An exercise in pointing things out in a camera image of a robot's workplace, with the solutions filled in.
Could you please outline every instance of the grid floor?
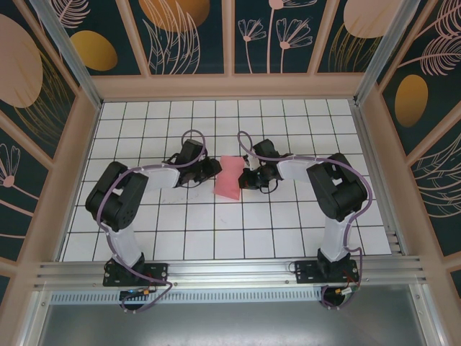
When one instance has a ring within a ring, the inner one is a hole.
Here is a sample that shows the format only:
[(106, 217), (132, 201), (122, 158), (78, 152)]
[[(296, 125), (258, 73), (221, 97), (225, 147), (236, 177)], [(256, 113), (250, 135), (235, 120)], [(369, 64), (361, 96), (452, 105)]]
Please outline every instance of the grid floor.
[[(371, 183), (345, 99), (263, 99), (105, 103), (61, 254), (63, 261), (106, 261), (110, 250), (84, 203), (107, 165), (158, 163), (181, 149), (190, 128), (206, 137), (210, 156), (241, 155), (236, 134), (269, 138), (281, 154), (329, 156), (340, 151)], [(325, 217), (310, 184), (282, 181), (240, 202), (214, 195), (215, 180), (194, 189), (146, 193), (133, 223), (147, 260), (210, 260), (316, 256)], [(350, 247), (390, 254), (377, 203), (352, 230)]]

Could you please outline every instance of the enclosure wall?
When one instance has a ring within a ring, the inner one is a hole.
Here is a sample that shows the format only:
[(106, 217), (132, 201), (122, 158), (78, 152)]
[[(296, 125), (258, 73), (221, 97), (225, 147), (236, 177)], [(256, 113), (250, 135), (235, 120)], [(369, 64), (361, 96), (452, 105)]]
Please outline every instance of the enclosure wall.
[(364, 103), (408, 254), (418, 254), (461, 343), (459, 1), (429, 1)]
[(53, 10), (101, 97), (127, 100), (351, 97), (401, 0), (79, 3)]
[(97, 110), (20, 1), (0, 5), (0, 44), (0, 344), (12, 345), (30, 278), (59, 244)]

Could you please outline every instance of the dark teal wallpaper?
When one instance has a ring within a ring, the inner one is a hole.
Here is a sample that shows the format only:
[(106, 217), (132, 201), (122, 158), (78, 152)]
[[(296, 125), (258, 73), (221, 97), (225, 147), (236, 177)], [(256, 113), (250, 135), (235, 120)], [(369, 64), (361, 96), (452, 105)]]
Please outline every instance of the dark teal wallpaper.
[(236, 0), (236, 74), (307, 72), (324, 9), (317, 0)]
[(0, 129), (0, 257), (17, 260), (47, 175)]
[(461, 100), (460, 6), (437, 3), (382, 92), (407, 154)]
[(73, 81), (77, 84), (77, 86), (80, 86), (80, 83), (79, 81), (77, 80), (77, 78), (75, 77), (75, 75), (73, 74), (71, 68), (69, 67), (69, 65), (67, 64), (67, 61), (63, 58), (63, 56), (61, 55), (58, 47), (56, 46), (56, 44), (54, 43), (53, 39), (51, 38), (51, 36), (48, 34), (48, 31), (45, 30), (45, 28), (43, 27), (43, 24), (40, 20), (38, 20), (38, 16), (37, 16), (37, 13), (35, 12), (34, 10), (34, 7), (31, 5), (30, 1), (29, 0), (26, 0), (26, 4), (28, 5), (30, 11), (32, 12), (32, 14), (34, 15), (35, 19), (37, 20), (37, 22), (40, 24), (41, 28), (42, 28), (42, 31), (45, 33), (48, 41), (50, 41), (51, 45), (53, 46), (53, 48), (55, 48), (55, 51), (57, 54), (59, 54), (60, 58), (61, 58), (61, 61), (64, 63), (64, 65), (66, 66), (67, 68), (67, 71), (69, 71), (69, 73), (71, 74), (72, 76), (72, 79)]
[[(29, 0), (29, 7), (35, 14)], [(50, 0), (92, 76), (140, 74), (115, 0)]]
[(461, 121), (411, 170), (442, 253), (461, 252)]
[(152, 74), (223, 74), (221, 0), (130, 0)]
[(400, 0), (341, 0), (318, 72), (365, 72)]
[(0, 111), (54, 157), (75, 94), (12, 1), (0, 4)]
[(461, 270), (451, 272), (453, 283), (455, 284), (458, 297), (461, 299)]
[(8, 287), (9, 278), (3, 275), (0, 275), (0, 306), (3, 301), (3, 297), (6, 293), (6, 288)]

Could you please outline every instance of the pink sponge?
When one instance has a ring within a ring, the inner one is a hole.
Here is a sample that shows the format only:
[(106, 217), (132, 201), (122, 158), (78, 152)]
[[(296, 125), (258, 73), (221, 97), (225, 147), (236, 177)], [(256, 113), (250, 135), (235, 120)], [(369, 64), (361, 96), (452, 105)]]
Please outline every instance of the pink sponge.
[(221, 168), (216, 177), (215, 195), (240, 200), (238, 178), (242, 175), (245, 161), (241, 157), (221, 156)]

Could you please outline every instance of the black mounting plate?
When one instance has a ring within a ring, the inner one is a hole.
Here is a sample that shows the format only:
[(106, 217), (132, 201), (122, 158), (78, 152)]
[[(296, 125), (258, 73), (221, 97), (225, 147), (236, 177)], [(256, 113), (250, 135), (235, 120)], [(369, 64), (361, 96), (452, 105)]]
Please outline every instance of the black mounting plate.
[[(104, 287), (138, 287), (149, 286), (149, 282), (127, 273), (126, 269), (111, 259), (104, 266)], [(144, 263), (142, 273), (153, 279), (166, 281), (168, 279), (168, 264), (166, 263)], [(155, 286), (165, 286), (166, 284), (156, 283)]]
[[(318, 267), (316, 259), (311, 261), (296, 261), (293, 264), (295, 266), (296, 283), (347, 283), (347, 276), (342, 271), (338, 275), (330, 275), (329, 278), (325, 278)], [(357, 263), (353, 259), (349, 259), (342, 269), (356, 282), (359, 280)]]

